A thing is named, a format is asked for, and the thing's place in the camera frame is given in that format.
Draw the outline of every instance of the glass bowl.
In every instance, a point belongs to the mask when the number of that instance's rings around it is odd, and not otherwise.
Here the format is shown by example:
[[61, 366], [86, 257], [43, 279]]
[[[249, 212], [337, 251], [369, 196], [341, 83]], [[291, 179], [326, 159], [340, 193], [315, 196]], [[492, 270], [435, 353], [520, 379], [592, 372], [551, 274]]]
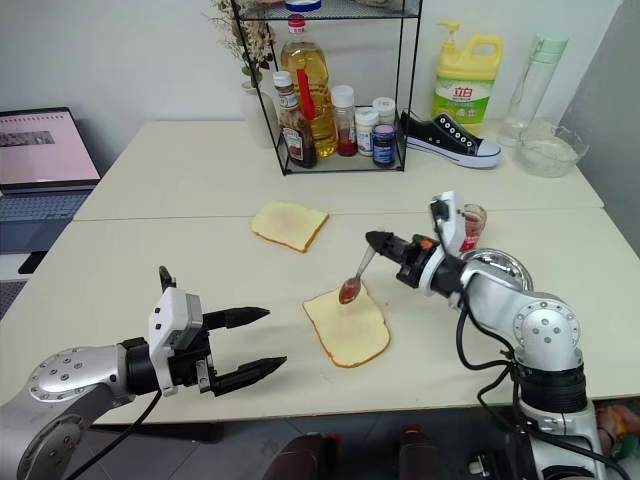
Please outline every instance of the glass bowl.
[[534, 175], [562, 177], [588, 150], [589, 146], [568, 128], [538, 123], [520, 134], [516, 159]]

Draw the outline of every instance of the laptop screen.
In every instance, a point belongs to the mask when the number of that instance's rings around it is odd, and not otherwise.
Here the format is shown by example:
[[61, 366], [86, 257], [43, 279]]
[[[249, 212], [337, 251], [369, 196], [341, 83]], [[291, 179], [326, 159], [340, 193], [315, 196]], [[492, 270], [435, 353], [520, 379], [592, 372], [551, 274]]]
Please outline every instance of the laptop screen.
[[98, 171], [67, 108], [0, 113], [0, 188], [95, 185]]

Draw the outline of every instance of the yellow bottle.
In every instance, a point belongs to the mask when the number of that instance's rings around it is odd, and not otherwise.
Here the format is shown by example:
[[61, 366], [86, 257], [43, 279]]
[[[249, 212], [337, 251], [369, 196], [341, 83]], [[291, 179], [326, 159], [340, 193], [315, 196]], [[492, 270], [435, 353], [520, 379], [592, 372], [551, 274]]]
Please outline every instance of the yellow bottle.
[[437, 25], [449, 30], [449, 39], [440, 49], [432, 116], [447, 113], [478, 135], [500, 68], [502, 39], [498, 35], [474, 35], [464, 48], [457, 49], [454, 34], [460, 24]]
[[[306, 37], [302, 15], [289, 17], [289, 33], [289, 41], [282, 47], [281, 65], [291, 74], [301, 110], [311, 121], [318, 156], [328, 157], [336, 151], [337, 137], [324, 54]], [[308, 89], [304, 85], [300, 88], [301, 79]]]

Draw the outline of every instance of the sneaker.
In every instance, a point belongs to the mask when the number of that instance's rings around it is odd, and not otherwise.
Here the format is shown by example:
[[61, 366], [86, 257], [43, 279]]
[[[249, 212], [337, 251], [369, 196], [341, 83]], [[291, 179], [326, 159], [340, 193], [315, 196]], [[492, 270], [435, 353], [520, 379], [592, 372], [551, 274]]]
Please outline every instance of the sneaker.
[[446, 113], [424, 121], [402, 112], [400, 124], [408, 125], [409, 148], [437, 153], [462, 167], [491, 168], [500, 162], [498, 144], [474, 136]]

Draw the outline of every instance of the spoon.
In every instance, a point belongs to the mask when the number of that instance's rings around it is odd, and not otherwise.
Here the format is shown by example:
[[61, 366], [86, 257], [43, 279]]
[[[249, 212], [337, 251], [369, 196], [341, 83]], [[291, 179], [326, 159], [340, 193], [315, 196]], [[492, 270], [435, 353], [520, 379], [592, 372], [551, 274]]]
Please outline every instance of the spoon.
[[347, 303], [353, 302], [355, 298], [360, 293], [360, 288], [362, 287], [362, 282], [360, 281], [360, 277], [364, 273], [365, 269], [371, 262], [371, 259], [375, 256], [376, 251], [373, 247], [369, 246], [367, 251], [364, 252], [364, 257], [362, 257], [362, 262], [360, 262], [360, 266], [358, 267], [358, 271], [356, 272], [355, 277], [351, 277], [347, 279], [340, 288], [340, 295], [338, 296], [338, 300], [341, 304], [345, 305]]

